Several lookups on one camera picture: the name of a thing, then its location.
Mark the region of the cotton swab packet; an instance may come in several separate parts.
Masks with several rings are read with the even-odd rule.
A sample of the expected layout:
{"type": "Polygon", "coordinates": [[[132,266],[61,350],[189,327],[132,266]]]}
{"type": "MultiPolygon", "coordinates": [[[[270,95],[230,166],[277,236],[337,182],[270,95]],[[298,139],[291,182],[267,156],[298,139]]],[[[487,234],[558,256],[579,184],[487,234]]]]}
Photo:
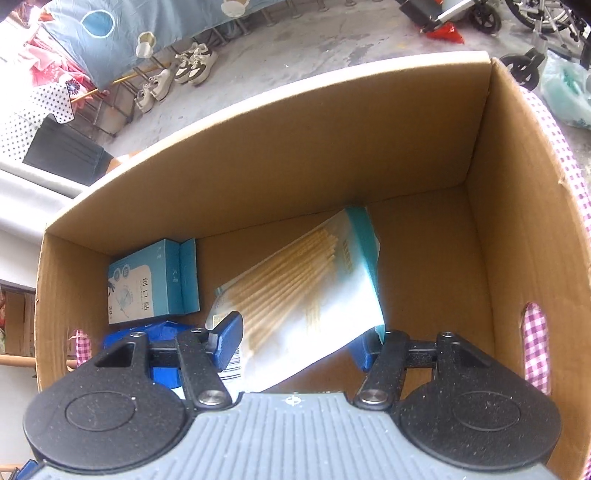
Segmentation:
{"type": "Polygon", "coordinates": [[[276,386],[367,330],[384,337],[379,253],[367,209],[348,207],[218,287],[206,327],[231,311],[243,319],[219,374],[231,397],[276,386]]]}

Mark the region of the blue plaster box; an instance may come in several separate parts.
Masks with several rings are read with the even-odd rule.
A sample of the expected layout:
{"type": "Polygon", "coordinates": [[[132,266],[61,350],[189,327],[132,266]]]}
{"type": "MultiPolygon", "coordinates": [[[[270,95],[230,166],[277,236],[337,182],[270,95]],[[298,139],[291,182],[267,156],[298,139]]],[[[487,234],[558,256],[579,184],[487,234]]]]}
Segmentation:
{"type": "Polygon", "coordinates": [[[131,323],[200,311],[197,240],[162,239],[108,267],[108,323],[131,323]]]}

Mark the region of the pink checkered tablecloth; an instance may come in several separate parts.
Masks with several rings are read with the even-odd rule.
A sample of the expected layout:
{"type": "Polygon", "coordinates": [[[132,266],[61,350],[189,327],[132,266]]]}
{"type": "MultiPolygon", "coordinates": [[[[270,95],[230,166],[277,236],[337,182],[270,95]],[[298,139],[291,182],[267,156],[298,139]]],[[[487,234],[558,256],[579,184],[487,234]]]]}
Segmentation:
{"type": "Polygon", "coordinates": [[[482,242],[495,354],[549,395],[562,426],[549,468],[590,476],[590,195],[534,93],[493,89],[465,182],[482,242]]]}

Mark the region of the brown cardboard box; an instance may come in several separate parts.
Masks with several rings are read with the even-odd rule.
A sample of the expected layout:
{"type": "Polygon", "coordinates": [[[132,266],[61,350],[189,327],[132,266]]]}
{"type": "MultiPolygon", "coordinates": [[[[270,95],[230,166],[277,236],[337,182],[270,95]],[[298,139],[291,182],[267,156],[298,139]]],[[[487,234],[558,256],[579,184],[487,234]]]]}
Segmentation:
{"type": "Polygon", "coordinates": [[[67,337],[107,333],[107,268],[157,240],[197,240],[202,305],[335,212],[365,206],[390,327],[462,335],[495,354],[482,242],[465,182],[493,89],[484,52],[416,55],[297,81],[222,109],[133,157],[45,231],[37,382],[66,372],[67,337]]]}

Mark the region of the grey curtain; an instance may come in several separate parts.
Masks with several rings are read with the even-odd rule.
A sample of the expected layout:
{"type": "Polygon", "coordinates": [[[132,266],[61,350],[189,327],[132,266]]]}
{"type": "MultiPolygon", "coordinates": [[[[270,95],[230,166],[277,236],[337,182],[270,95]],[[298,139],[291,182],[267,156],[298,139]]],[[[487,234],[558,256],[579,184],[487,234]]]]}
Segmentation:
{"type": "Polygon", "coordinates": [[[56,174],[1,161],[1,230],[39,244],[45,229],[88,187],[56,174]]]}

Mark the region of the black storage bin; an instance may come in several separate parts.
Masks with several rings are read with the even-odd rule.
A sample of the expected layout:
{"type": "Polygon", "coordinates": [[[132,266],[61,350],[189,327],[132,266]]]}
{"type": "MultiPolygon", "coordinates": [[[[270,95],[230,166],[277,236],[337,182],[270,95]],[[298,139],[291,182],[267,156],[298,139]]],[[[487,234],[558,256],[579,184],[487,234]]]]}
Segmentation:
{"type": "Polygon", "coordinates": [[[48,116],[36,131],[23,163],[90,186],[106,174],[112,160],[102,146],[48,116]]]}

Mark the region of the white sneaker pair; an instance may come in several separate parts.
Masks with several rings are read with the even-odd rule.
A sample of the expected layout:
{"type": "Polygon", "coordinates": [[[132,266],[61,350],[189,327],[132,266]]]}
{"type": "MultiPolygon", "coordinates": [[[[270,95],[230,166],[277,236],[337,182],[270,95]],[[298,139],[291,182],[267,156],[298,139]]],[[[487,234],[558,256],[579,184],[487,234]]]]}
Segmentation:
{"type": "Polygon", "coordinates": [[[189,49],[176,54],[177,69],[174,81],[177,84],[198,86],[204,83],[218,58],[217,52],[205,43],[193,42],[189,49]]]}
{"type": "Polygon", "coordinates": [[[163,69],[159,74],[149,77],[134,98],[139,111],[148,113],[156,102],[162,101],[168,95],[172,82],[173,74],[169,69],[163,69]]]}

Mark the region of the polka dot cloth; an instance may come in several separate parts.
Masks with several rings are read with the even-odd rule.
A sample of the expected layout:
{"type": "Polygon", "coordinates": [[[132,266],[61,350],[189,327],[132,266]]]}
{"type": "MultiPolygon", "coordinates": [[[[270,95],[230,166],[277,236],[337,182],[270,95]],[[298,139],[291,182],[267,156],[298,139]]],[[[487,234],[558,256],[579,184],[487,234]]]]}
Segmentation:
{"type": "Polygon", "coordinates": [[[1,101],[1,160],[22,163],[46,118],[58,124],[74,120],[64,83],[32,87],[1,101]]]}

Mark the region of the red plastic bag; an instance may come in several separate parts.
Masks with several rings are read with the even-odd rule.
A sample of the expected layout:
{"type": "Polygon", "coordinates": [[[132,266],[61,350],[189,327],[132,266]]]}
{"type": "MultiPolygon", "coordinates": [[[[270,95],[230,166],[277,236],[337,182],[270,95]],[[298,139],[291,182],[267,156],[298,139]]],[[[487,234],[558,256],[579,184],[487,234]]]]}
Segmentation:
{"type": "Polygon", "coordinates": [[[447,22],[436,30],[425,32],[425,35],[433,40],[447,41],[454,44],[465,43],[464,37],[452,22],[447,22]]]}

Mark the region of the pink hanging clothes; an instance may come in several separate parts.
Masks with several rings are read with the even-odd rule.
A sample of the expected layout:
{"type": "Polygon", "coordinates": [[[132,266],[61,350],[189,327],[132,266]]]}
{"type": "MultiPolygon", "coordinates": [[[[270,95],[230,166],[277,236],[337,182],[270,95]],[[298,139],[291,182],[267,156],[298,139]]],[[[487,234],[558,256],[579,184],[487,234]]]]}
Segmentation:
{"type": "Polygon", "coordinates": [[[1,22],[1,84],[30,89],[59,83],[74,98],[86,95],[95,86],[46,31],[50,20],[41,3],[23,1],[1,22]]]}

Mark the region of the blue patterned hanging blanket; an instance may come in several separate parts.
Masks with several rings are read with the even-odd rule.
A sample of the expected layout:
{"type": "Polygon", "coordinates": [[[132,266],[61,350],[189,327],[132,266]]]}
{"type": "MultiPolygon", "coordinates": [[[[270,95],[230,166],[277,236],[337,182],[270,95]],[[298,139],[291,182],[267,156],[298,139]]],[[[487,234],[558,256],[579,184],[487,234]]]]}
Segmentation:
{"type": "Polygon", "coordinates": [[[156,38],[156,49],[228,23],[221,1],[51,1],[45,30],[104,88],[137,66],[138,37],[156,38]]]}

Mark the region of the wooden chair frame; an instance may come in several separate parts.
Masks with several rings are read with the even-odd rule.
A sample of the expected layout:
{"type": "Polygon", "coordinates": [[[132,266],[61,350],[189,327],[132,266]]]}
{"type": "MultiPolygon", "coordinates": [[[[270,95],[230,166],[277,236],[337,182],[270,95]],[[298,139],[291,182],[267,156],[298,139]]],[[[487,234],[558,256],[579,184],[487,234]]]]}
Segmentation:
{"type": "MultiPolygon", "coordinates": [[[[17,356],[17,355],[0,355],[0,365],[10,367],[21,367],[21,368],[35,368],[36,359],[35,357],[17,356]]],[[[76,360],[66,360],[66,368],[71,371],[77,368],[76,360]]]]}

